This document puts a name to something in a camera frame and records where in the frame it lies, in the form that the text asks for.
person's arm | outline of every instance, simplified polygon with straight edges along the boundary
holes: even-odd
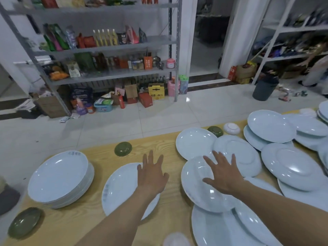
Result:
[[[163,155],[153,163],[153,151],[138,165],[138,187],[130,198],[89,231],[76,246],[130,246],[148,205],[169,179],[162,173]]]
[[[284,246],[323,246],[328,244],[328,213],[316,207],[272,193],[241,176],[233,154],[230,165],[222,153],[213,151],[218,164],[208,157],[214,180],[203,182],[219,192],[233,195],[251,208]]]
[[[316,56],[321,54],[325,49],[326,49],[326,43],[322,43],[305,61],[297,64],[297,66],[308,66],[311,60],[313,60]]]

table top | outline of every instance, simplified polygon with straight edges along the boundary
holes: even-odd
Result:
[[[247,120],[235,123],[241,128],[238,136],[245,139],[242,130],[247,125]],[[118,157],[114,154],[116,144],[81,150],[95,169],[94,180],[87,192],[75,203],[57,210],[36,203],[26,195],[21,210],[28,207],[41,208],[44,210],[44,218],[31,236],[24,240],[8,238],[4,245],[73,246],[105,218],[101,205],[101,194],[109,176],[122,165],[131,162],[142,162],[143,154],[148,153],[151,149],[154,151],[154,159],[157,159],[161,154],[164,155],[162,168],[163,172],[170,174],[170,179],[166,189],[160,196],[158,205],[138,227],[133,246],[162,245],[168,234],[177,231],[185,234],[192,245],[196,245],[191,228],[193,203],[186,196],[181,185],[181,170],[186,160],[180,156],[175,148],[175,139],[178,134],[179,132],[175,132],[131,140],[129,142],[133,146],[132,152],[124,157]],[[294,142],[294,145],[309,154],[321,166],[316,152],[303,147],[297,142]],[[264,165],[257,178],[270,183],[280,191],[277,179]]]

dark tile strip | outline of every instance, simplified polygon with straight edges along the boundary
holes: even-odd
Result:
[[[1,101],[0,102],[0,111],[14,109],[18,105],[22,104],[25,100],[27,100],[27,98]]]
[[[1,120],[19,118],[19,117],[20,117],[20,115],[17,114],[16,112],[15,113],[9,113],[9,114],[3,114],[3,115],[0,115],[0,121]]]
[[[204,75],[198,75],[198,76],[191,76],[189,77],[189,83],[198,83],[198,82],[204,82],[209,80],[216,80],[216,79],[223,79],[219,73],[212,73],[212,74],[204,74]]]
[[[229,86],[229,85],[239,85],[239,84],[236,83],[236,82],[227,81],[227,82],[216,83],[216,84],[208,84],[208,85],[199,85],[199,86],[188,87],[188,91],[206,90],[206,89]]]

doorway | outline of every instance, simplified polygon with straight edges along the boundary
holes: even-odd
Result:
[[[190,77],[223,79],[218,72],[234,0],[198,0]]]

shelving unit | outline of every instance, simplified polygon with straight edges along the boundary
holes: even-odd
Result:
[[[252,85],[255,85],[256,80],[258,79],[263,66],[265,65],[266,62],[270,62],[270,61],[279,61],[279,60],[288,60],[288,59],[297,59],[297,58],[306,58],[309,55],[308,54],[297,54],[297,55],[292,55],[292,56],[286,56],[286,57],[275,57],[275,58],[270,58],[269,54],[273,48],[273,46],[276,43],[276,40],[279,36],[279,34],[281,33],[292,33],[292,32],[305,32],[305,31],[319,31],[319,30],[328,30],[328,25],[318,25],[318,26],[302,26],[299,28],[294,28],[294,27],[286,27],[283,26],[288,18],[288,15],[293,7],[293,4],[295,3],[296,0],[289,0],[288,4],[285,8],[285,11],[281,17],[281,20],[279,21],[278,24],[265,24],[262,26],[262,28],[265,29],[271,29],[271,30],[275,30],[275,33],[271,39],[271,42],[267,48],[267,51],[264,55],[264,57],[262,56],[257,56],[259,59],[261,59],[261,64],[256,72],[256,75],[254,77],[254,80],[252,82]]]
[[[159,36],[148,36],[147,43],[138,43],[138,44],[127,44],[127,45],[115,45],[115,46],[101,46],[101,47],[92,47],[92,48],[85,48],[85,49],[72,49],[72,50],[64,50],[58,52],[49,52],[49,51],[39,51],[34,52],[27,44],[24,37],[19,33],[18,29],[16,28],[15,24],[13,23],[10,15],[65,15],[65,13],[93,13],[93,12],[112,12],[112,11],[129,11],[129,10],[149,10],[149,9],[168,9],[169,10],[169,21],[168,21],[168,28],[169,34],[168,35],[159,35]],[[177,31],[176,31],[176,38],[172,36],[172,8],[177,9]],[[179,52],[180,52],[180,30],[181,30],[181,10],[182,10],[182,0],[177,0],[177,3],[172,3],[172,0],[168,0],[168,3],[161,3],[161,4],[135,4],[135,5],[119,5],[119,6],[102,6],[99,8],[48,8],[48,9],[32,9],[26,8],[23,6],[22,3],[18,3],[14,5],[14,10],[6,10],[2,4],[0,3],[0,14],[13,31],[14,35],[26,51],[27,55],[31,58],[31,61],[36,66],[37,70],[40,73],[40,77],[44,80],[44,82],[49,86],[50,90],[53,92],[54,96],[58,99],[62,107],[64,108],[67,115],[70,115],[70,111],[66,107],[64,101],[56,91],[57,86],[59,85],[66,85],[66,84],[76,84],[76,83],[84,83],[84,82],[91,82],[91,81],[102,81],[102,80],[109,80],[109,79],[116,79],[116,78],[125,78],[125,77],[134,77],[134,76],[142,76],[148,74],[163,74],[169,73],[169,78],[172,77],[172,72],[176,72],[176,76],[178,76],[179,70]],[[169,58],[172,57],[172,45],[176,44],[176,52],[175,52],[175,61],[176,67],[174,69],[166,68],[166,61],[164,61],[164,69],[153,68],[151,70],[131,70],[131,69],[119,69],[119,70],[109,70],[105,72],[95,72],[84,75],[83,77],[76,77],[76,78],[66,78],[59,81],[52,81],[47,74],[44,72],[42,66],[40,66],[38,60],[36,59],[37,56],[44,56],[44,55],[51,55],[53,57],[59,56],[67,56],[73,55],[74,53],[80,52],[100,52],[100,51],[120,51],[120,50],[135,50],[140,51],[146,48],[155,48],[160,47],[163,45],[169,46]],[[178,81],[175,82],[175,101],[177,101],[178,96]]]

